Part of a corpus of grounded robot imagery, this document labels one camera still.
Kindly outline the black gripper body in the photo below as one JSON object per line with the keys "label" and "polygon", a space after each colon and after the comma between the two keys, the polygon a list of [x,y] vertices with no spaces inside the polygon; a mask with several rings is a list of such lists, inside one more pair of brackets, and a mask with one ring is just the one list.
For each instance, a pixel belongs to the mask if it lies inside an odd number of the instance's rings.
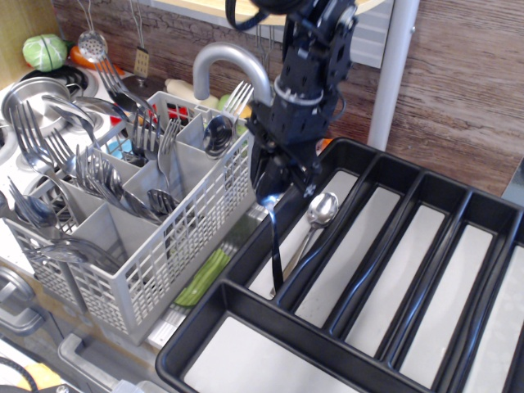
{"label": "black gripper body", "polygon": [[328,94],[319,84],[255,86],[247,126],[253,172],[316,172],[314,145],[328,128]]}

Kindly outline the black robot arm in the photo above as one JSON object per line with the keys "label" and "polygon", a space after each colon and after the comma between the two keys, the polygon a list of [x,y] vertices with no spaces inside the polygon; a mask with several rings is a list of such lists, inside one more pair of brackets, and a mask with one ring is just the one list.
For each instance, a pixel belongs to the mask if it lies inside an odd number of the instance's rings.
{"label": "black robot arm", "polygon": [[286,11],[282,70],[268,103],[252,102],[248,129],[254,135],[251,182],[257,201],[290,186],[314,193],[321,164],[317,142],[339,114],[339,83],[352,65],[350,45],[357,25],[353,1],[290,1],[261,4]]}

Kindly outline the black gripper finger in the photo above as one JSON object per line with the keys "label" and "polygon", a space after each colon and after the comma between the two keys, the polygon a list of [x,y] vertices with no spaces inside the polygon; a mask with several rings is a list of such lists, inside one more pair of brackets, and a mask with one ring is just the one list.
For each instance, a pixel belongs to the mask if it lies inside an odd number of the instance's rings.
{"label": "black gripper finger", "polygon": [[322,166],[319,161],[314,161],[311,166],[293,165],[291,167],[293,185],[304,198],[314,195],[317,187],[316,178],[321,172]]}
{"label": "black gripper finger", "polygon": [[251,184],[260,205],[269,197],[285,193],[295,183],[294,164],[289,146],[263,142],[262,138],[255,137],[251,153]]}

